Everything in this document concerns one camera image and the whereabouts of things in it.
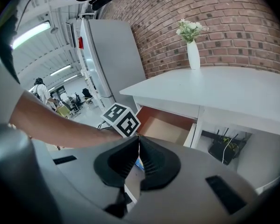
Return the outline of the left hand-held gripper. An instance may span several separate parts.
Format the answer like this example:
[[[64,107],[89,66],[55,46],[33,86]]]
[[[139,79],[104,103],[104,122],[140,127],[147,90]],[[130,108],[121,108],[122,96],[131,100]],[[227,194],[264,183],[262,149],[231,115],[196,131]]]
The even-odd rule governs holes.
[[[114,103],[101,117],[124,138],[133,136],[141,125],[133,111],[119,103]]]

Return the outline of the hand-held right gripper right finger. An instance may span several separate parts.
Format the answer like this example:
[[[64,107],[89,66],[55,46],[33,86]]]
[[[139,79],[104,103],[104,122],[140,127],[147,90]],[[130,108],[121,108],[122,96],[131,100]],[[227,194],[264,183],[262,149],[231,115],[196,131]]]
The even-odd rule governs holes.
[[[143,163],[157,163],[160,154],[172,153],[152,180],[163,180],[177,161],[180,169],[166,186],[140,190],[129,223],[237,224],[250,213],[258,197],[254,188],[211,155],[154,138],[139,141]]]

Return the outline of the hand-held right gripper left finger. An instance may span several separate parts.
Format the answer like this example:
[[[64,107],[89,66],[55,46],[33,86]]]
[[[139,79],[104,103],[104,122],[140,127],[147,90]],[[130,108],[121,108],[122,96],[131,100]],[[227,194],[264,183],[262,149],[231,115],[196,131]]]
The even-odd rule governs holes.
[[[137,224],[125,180],[138,157],[138,138],[50,153],[33,141],[38,219],[45,224]]]

